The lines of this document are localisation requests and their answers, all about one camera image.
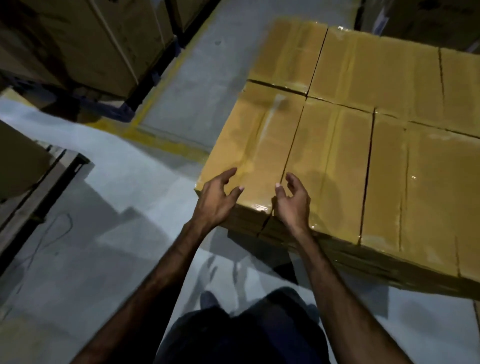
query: forearm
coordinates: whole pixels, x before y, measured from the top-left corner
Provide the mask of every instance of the forearm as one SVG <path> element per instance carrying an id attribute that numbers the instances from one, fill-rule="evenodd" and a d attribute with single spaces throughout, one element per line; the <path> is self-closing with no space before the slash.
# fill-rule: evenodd
<path id="1" fill-rule="evenodd" d="M 358 301 L 313 237 L 296 234 L 320 317 L 335 357 L 344 363 L 411 363 L 397 343 Z"/>
<path id="2" fill-rule="evenodd" d="M 151 363 L 195 252 L 207 233 L 201 224 L 185 224 L 152 272 L 72 363 Z"/>

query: dark pants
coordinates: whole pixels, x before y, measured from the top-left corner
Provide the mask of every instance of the dark pants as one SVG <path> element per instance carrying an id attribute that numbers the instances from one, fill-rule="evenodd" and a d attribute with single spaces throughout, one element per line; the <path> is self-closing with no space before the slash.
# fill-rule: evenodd
<path id="1" fill-rule="evenodd" d="M 180 317 L 155 363 L 329 363 L 325 335 L 292 288 L 278 289 L 237 317 L 219 307 Z"/>

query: warehouse floor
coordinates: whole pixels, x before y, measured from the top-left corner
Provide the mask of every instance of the warehouse floor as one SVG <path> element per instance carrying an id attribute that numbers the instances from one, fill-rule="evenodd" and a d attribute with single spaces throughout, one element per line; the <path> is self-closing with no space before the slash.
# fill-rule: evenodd
<path id="1" fill-rule="evenodd" d="M 223 0 L 170 67 L 139 127 L 211 149 L 275 15 L 352 27 L 356 7 L 332 0 Z M 67 363 L 190 218 L 202 165 L 192 161 L 198 158 L 42 114 L 8 97 L 0 98 L 0 119 L 32 138 L 79 151 L 93 163 L 68 186 L 0 277 L 0 363 Z M 282 278 L 290 260 L 298 285 Z M 414 362 L 480 363 L 472 301 L 345 278 Z M 282 286 L 314 303 L 297 256 L 217 228 L 195 255 L 170 325 L 198 309 L 205 290 L 235 314 Z"/>

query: person's left hand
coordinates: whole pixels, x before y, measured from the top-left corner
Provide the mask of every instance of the person's left hand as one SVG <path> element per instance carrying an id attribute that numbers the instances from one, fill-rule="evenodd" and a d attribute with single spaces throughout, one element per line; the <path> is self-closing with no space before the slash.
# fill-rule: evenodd
<path id="1" fill-rule="evenodd" d="M 228 196 L 225 194 L 224 186 L 236 172 L 237 168 L 231 168 L 204 184 L 192 222 L 201 224 L 207 232 L 228 218 L 243 191 L 243 186 L 240 186 L 235 187 Z"/>

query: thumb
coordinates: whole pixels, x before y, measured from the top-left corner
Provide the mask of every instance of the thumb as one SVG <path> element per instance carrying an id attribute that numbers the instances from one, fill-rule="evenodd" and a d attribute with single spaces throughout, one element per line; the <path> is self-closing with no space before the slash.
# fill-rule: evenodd
<path id="1" fill-rule="evenodd" d="M 287 194 L 285 193 L 285 190 L 283 189 L 283 186 L 279 184 L 278 182 L 275 183 L 275 194 L 277 198 L 286 198 Z"/>
<path id="2" fill-rule="evenodd" d="M 243 192 L 244 190 L 244 187 L 243 186 L 240 186 L 240 187 L 235 187 L 231 192 L 230 194 L 228 195 L 228 199 L 230 200 L 230 202 L 232 203 L 232 205 L 235 205 L 237 200 L 239 199 L 241 193 Z"/>

